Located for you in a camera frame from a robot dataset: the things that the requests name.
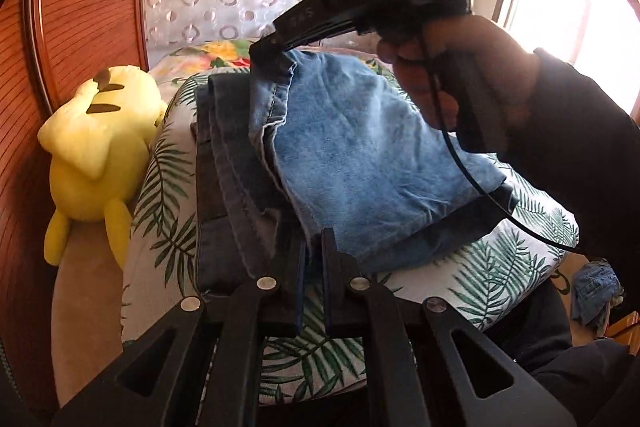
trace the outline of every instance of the blue jeans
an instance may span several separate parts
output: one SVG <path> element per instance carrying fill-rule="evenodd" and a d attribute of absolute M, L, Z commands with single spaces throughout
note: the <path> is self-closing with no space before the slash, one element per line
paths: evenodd
<path fill-rule="evenodd" d="M 229 293 L 263 275 L 279 227 L 290 223 L 284 219 L 292 213 L 290 204 L 248 139 L 249 90 L 248 74 L 220 73 L 196 93 L 198 289 L 203 293 Z M 207 190 L 216 179 L 226 208 L 223 221 L 207 219 L 216 204 L 207 200 Z"/>
<path fill-rule="evenodd" d="M 431 225 L 478 199 L 439 131 L 357 58 L 292 51 L 252 62 L 249 136 L 306 238 L 334 227 L 338 248 L 370 271 L 432 261 L 502 219 Z M 463 152 L 487 192 L 505 176 Z"/>

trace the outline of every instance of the yellow plush toy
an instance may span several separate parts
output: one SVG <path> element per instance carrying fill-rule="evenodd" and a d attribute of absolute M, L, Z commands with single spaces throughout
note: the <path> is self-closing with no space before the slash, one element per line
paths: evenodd
<path fill-rule="evenodd" d="M 56 211 L 44 258 L 58 266 L 70 220 L 104 219 L 109 245 L 124 267 L 131 215 L 127 208 L 145 175 L 148 146 L 166 104 L 156 81 L 135 66 L 102 70 L 86 81 L 38 132 L 50 152 L 49 185 Z"/>

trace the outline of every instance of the wooden furniture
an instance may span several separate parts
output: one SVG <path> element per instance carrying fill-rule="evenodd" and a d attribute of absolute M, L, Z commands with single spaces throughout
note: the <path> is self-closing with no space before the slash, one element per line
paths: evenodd
<path fill-rule="evenodd" d="M 624 319 L 609 326 L 605 336 L 614 339 L 617 343 L 626 344 L 632 355 L 640 351 L 640 314 L 629 313 Z"/>
<path fill-rule="evenodd" d="M 43 418 L 58 408 L 50 336 L 56 269 L 42 254 L 53 204 L 50 157 L 36 134 L 101 68 L 146 67 L 141 6 L 0 0 L 0 337 L 22 397 Z"/>

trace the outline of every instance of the metal screw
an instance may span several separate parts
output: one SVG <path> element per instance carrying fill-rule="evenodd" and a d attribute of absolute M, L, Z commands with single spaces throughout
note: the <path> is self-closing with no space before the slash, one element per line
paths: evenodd
<path fill-rule="evenodd" d="M 366 277 L 354 277 L 349 284 L 354 290 L 363 291 L 369 289 L 371 281 Z"/>
<path fill-rule="evenodd" d="M 261 290 L 273 290 L 276 287 L 276 284 L 278 284 L 278 281 L 273 277 L 260 277 L 255 284 Z"/>
<path fill-rule="evenodd" d="M 440 297 L 429 297 L 427 299 L 427 308 L 434 313 L 442 313 L 447 309 L 447 301 Z"/>
<path fill-rule="evenodd" d="M 186 312 L 194 312 L 200 307 L 200 299 L 197 297 L 187 297 L 182 299 L 180 308 Z"/>

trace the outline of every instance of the hand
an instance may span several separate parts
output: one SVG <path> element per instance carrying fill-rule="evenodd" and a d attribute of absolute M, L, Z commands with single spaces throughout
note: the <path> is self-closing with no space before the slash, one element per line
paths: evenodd
<path fill-rule="evenodd" d="M 529 117 L 527 101 L 536 85 L 540 68 L 537 55 L 527 53 L 506 31 L 477 15 L 436 20 L 425 24 L 423 33 L 431 57 L 447 50 L 472 53 L 485 81 L 502 104 L 507 126 L 518 127 L 526 122 Z M 416 63 L 423 58 L 417 39 L 401 46 L 380 41 L 378 56 L 393 64 L 398 83 L 420 109 L 426 122 L 440 128 L 428 75 L 422 65 Z M 447 130 L 453 130 L 458 104 L 451 95 L 437 87 L 445 125 Z"/>

